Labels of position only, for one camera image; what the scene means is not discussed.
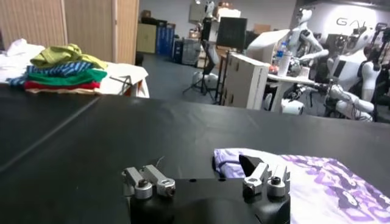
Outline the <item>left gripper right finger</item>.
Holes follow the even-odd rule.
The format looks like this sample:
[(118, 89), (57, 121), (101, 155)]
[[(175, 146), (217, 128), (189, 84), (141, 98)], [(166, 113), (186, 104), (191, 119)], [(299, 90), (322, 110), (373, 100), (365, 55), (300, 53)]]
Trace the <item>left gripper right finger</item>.
[(239, 156), (239, 163), (244, 171), (243, 196), (254, 197), (263, 191), (269, 197), (284, 197), (290, 192), (290, 171), (287, 165), (274, 167), (263, 160), (250, 156)]

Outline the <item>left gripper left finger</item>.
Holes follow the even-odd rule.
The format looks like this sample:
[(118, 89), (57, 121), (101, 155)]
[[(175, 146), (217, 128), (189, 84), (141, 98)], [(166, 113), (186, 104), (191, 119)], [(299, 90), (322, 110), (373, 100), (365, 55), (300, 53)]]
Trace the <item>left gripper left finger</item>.
[(138, 200), (147, 200), (157, 194), (172, 198), (176, 194), (176, 182), (163, 175), (154, 165), (143, 166), (140, 170), (127, 167), (122, 171), (124, 184), (130, 196)]

